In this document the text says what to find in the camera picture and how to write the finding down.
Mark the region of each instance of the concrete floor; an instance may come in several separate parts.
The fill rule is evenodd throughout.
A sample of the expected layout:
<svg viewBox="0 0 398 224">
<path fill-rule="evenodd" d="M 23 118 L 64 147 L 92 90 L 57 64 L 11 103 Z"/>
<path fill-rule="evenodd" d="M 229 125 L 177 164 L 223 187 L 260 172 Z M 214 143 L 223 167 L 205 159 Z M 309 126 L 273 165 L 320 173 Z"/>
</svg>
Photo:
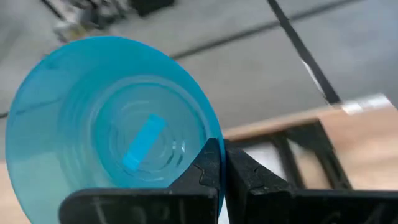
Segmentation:
<svg viewBox="0 0 398 224">
<path fill-rule="evenodd" d="M 289 17 L 338 0 L 278 0 Z M 385 93 L 398 105 L 398 16 L 395 0 L 362 0 L 292 21 L 304 44 L 344 100 Z M 147 19 L 131 15 L 111 29 L 175 55 L 242 30 L 275 22 L 264 0 L 180 0 Z M 0 2 L 0 113 L 29 70 L 59 46 L 54 16 L 39 1 Z M 203 88 L 223 128 L 325 105 L 280 27 L 178 60 Z M 0 160 L 6 120 L 0 120 Z M 254 157 L 283 176 L 277 156 Z M 225 207 L 220 223 L 228 223 Z"/>
</svg>

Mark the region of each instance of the blue plastic cup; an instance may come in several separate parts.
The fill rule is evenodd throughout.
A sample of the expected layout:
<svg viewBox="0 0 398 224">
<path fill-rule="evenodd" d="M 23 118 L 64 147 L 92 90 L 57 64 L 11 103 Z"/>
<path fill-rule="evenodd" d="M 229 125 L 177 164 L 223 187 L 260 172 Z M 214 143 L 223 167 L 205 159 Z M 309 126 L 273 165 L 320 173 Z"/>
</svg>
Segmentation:
<svg viewBox="0 0 398 224">
<path fill-rule="evenodd" d="M 29 220 L 54 224 L 76 190 L 168 187 L 209 138 L 224 164 L 216 115 L 183 68 L 142 43 L 94 37 L 52 52 L 24 80 L 6 159 Z"/>
</svg>

